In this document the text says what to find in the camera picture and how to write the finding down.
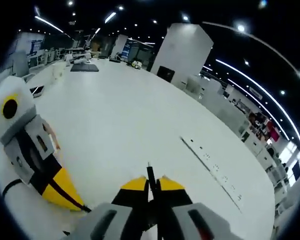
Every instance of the black cable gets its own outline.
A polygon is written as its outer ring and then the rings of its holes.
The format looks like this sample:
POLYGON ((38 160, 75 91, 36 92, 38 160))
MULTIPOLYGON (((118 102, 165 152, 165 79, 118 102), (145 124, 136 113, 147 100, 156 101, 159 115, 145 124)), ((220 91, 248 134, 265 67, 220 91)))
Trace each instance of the black cable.
POLYGON ((10 188, 12 188, 13 186, 22 183, 21 179, 18 178, 16 180, 13 180, 12 182, 10 182, 3 190, 2 192, 2 197, 5 198, 7 192, 9 191, 10 188))

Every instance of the table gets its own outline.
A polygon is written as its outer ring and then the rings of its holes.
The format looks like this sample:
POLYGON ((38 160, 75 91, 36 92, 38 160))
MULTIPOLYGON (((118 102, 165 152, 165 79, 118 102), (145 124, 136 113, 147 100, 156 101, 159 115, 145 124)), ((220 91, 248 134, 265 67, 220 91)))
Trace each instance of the table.
MULTIPOLYGON (((247 240, 270 239, 273 185, 240 139, 199 102, 143 69, 92 59, 99 72, 70 72, 36 98, 58 138, 62 163, 91 208, 111 202, 120 186, 147 175, 181 183, 247 240), (244 198, 241 212, 180 137, 198 141, 244 198)), ((45 81, 38 74, 30 84, 45 81)))

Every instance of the black ceiling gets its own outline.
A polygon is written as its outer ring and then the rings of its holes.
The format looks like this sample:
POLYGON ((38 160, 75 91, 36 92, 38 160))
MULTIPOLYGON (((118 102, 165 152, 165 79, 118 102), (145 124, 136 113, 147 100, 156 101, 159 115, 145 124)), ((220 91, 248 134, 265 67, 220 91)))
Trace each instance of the black ceiling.
MULTIPOLYGON (((259 0, 73 0, 71 7, 67 2, 37 0, 36 5, 42 18, 72 37, 76 36, 77 30, 89 35, 101 28, 99 35, 112 36, 114 33, 116 36, 119 31, 131 38, 140 37, 143 42, 156 43, 155 49, 160 48, 161 37, 166 35, 167 28, 172 23, 183 22, 182 14, 186 14, 189 21, 200 24, 214 42, 205 65, 211 65, 213 72, 218 72, 218 77, 224 81, 230 78, 241 86, 253 87, 246 78, 215 60, 222 60, 250 76, 278 100, 300 132, 300 78, 293 69, 254 39, 229 29, 202 24, 206 21, 235 27, 237 22, 244 23, 248 33, 273 46, 300 70, 300 1, 268 0, 267 6, 262 9, 258 7, 259 0), (124 10, 119 11, 118 6, 123 6, 124 10), (111 12, 117 14, 105 24, 111 12), (69 25, 71 21, 76 21, 75 25, 69 25), (286 91, 285 96, 280 95, 281 90, 286 91)), ((25 31, 32 28, 52 34, 58 32, 35 20, 24 28, 25 31)), ((297 135, 284 114, 265 95, 261 102, 268 102, 266 106, 272 114, 278 120, 283 119, 281 125, 300 148, 297 135)))

